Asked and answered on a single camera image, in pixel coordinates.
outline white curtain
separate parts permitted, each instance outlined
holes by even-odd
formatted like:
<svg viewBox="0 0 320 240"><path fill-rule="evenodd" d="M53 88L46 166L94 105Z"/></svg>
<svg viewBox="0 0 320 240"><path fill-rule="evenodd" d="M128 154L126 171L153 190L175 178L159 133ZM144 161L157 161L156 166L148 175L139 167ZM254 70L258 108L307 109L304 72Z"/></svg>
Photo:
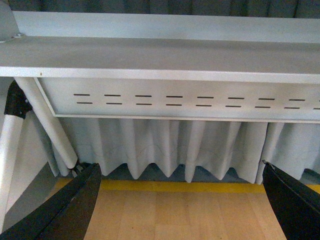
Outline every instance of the white curtain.
<svg viewBox="0 0 320 240"><path fill-rule="evenodd" d="M128 164L137 179L156 163L169 177L185 164L191 182L196 166L222 180L229 168L249 183L262 183L261 160L300 179L308 168L320 173L319 124L62 118L79 160L99 163L103 175ZM66 167L55 152L62 174Z"/></svg>

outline white pipe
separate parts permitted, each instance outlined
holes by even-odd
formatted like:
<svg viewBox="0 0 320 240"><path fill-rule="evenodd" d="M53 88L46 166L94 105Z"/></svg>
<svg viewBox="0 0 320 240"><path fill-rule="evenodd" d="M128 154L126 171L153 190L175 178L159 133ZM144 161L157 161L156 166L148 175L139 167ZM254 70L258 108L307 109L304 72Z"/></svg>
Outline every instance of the white pipe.
<svg viewBox="0 0 320 240"><path fill-rule="evenodd" d="M32 77L15 77L14 79L32 105L34 113L38 117L56 150L59 152L65 165L69 169L72 169L76 165L78 157L58 118L52 115L36 81Z"/></svg>
<svg viewBox="0 0 320 240"><path fill-rule="evenodd" d="M18 116L4 116L0 137L0 232L4 226L23 121Z"/></svg>

